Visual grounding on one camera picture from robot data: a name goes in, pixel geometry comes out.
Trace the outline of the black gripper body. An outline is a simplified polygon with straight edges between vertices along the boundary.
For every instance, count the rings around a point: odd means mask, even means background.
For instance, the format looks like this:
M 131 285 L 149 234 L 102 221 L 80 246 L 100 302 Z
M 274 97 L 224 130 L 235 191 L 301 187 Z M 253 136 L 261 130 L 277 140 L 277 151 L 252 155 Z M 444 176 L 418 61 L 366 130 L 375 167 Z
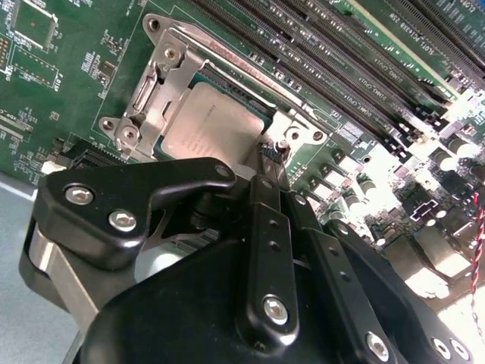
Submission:
M 112 299 L 89 327 L 82 363 L 338 363 L 338 337 L 312 271 L 295 265 L 300 329 L 273 353 L 236 329 L 245 240 L 214 244 Z

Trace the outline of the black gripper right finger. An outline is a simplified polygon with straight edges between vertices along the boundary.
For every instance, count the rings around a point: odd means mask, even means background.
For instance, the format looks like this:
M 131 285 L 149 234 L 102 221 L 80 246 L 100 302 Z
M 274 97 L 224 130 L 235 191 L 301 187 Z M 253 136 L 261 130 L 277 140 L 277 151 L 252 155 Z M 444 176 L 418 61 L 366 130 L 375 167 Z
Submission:
M 471 351 L 347 224 L 320 225 L 308 201 L 286 191 L 296 249 L 342 363 L 472 363 Z

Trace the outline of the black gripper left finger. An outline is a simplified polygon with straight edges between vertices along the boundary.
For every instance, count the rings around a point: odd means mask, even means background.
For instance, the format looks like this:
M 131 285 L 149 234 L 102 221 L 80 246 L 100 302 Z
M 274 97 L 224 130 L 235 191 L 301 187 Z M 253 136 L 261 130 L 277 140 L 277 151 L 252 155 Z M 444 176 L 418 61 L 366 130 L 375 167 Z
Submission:
M 253 345 L 290 345 L 299 332 L 281 156 L 255 147 L 247 165 L 213 157 L 71 168 L 41 179 L 23 248 L 31 290 L 71 314 L 86 333 L 103 308 L 135 284 L 152 230 L 217 229 L 244 251 L 236 326 Z

